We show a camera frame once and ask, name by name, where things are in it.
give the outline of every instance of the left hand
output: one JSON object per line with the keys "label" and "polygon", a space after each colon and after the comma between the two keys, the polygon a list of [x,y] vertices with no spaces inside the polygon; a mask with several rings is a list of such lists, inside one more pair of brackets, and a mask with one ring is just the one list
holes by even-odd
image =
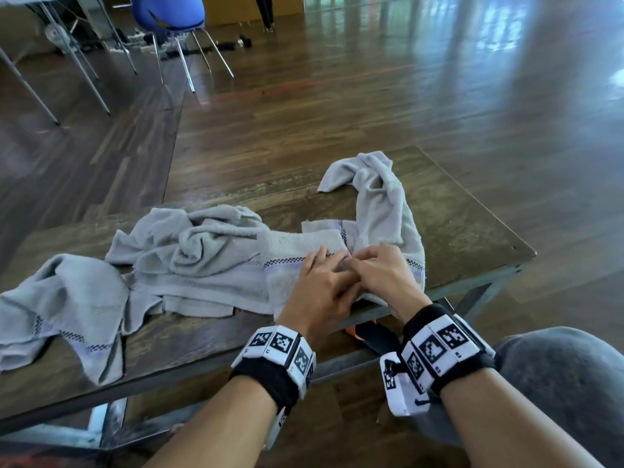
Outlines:
{"label": "left hand", "polygon": [[340,251],[327,257],[325,245],[316,256],[309,253],[277,325],[299,332],[310,346],[332,333],[349,316],[351,305],[361,292],[357,273],[336,272],[347,256],[347,251]]}

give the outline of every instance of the forearm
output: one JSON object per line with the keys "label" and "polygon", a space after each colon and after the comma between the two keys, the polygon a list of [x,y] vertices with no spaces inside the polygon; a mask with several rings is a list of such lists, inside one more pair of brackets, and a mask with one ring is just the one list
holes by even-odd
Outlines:
{"label": "forearm", "polygon": [[145,468],[252,468],[276,413],[260,383],[234,377]]}
{"label": "forearm", "polygon": [[495,370],[451,382],[441,398],[477,468],[602,466]]}

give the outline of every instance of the wooden floor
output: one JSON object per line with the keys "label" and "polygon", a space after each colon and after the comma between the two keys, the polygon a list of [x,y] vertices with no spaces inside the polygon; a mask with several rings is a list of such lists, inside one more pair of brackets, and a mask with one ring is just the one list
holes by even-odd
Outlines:
{"label": "wooden floor", "polygon": [[[2,94],[13,98],[0,103],[3,255],[32,228],[218,197],[416,144],[538,251],[476,321],[488,340],[565,324],[624,351],[624,2],[305,2],[306,14],[278,19],[275,35],[245,26],[254,47],[225,53],[233,80],[214,54],[212,76],[194,56],[197,94],[186,89],[181,113],[177,60],[167,63],[171,110],[150,58],[137,79],[115,58],[112,78],[128,83],[126,97],[109,86],[120,101],[111,119],[68,69],[35,65],[35,88],[69,117],[58,131],[1,70]],[[213,30],[221,40],[239,33]],[[219,384],[210,375],[134,398],[129,417],[205,399]],[[377,425],[382,400],[375,370],[315,387],[259,466],[465,465],[405,427]]]}

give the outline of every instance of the gray pants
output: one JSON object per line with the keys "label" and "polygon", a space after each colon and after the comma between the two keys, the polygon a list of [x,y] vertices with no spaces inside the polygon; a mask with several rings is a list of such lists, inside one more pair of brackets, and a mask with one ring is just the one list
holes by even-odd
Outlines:
{"label": "gray pants", "polygon": [[[501,375],[519,392],[606,468],[622,466],[624,356],[599,338],[567,327],[511,336],[495,350]],[[441,404],[412,419],[428,437],[462,446]]]}

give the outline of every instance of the wrist tracker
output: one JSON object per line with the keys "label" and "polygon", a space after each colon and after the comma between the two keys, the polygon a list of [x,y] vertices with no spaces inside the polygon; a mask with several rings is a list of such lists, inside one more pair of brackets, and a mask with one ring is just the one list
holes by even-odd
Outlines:
{"label": "wrist tracker", "polygon": [[429,393],[483,368],[496,368],[496,353],[473,329],[446,307],[431,304],[403,328],[400,352],[381,357],[386,398],[395,416],[427,412]]}
{"label": "wrist tracker", "polygon": [[275,442],[286,417],[308,391],[316,368],[316,353],[296,331],[281,325],[257,329],[231,365],[230,379],[248,376],[258,381],[277,404],[277,415],[263,450]]}

